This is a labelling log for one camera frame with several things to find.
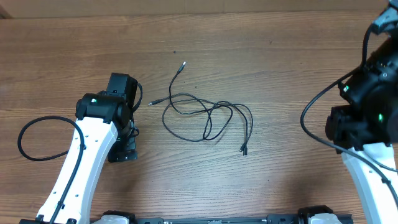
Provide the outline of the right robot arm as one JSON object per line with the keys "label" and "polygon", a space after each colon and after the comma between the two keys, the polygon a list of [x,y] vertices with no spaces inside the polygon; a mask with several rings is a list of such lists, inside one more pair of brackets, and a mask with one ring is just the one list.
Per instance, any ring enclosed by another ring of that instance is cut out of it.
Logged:
{"label": "right robot arm", "polygon": [[397,223],[397,41],[387,39],[338,88],[347,105],[331,109],[326,136],[350,151],[341,156],[367,222]]}

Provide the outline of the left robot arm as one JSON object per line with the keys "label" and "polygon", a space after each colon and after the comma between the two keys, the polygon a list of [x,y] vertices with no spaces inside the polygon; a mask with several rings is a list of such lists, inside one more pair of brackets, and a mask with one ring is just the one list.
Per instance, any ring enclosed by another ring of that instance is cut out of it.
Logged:
{"label": "left robot arm", "polygon": [[74,127],[73,139],[51,194],[32,223],[89,223],[94,192],[105,161],[136,159],[135,138],[139,130],[133,114],[141,100],[142,85],[123,73],[112,73],[107,89],[87,93],[76,104],[76,120],[58,116],[40,117],[28,122],[17,138],[19,152],[27,128],[39,121],[62,120]]}

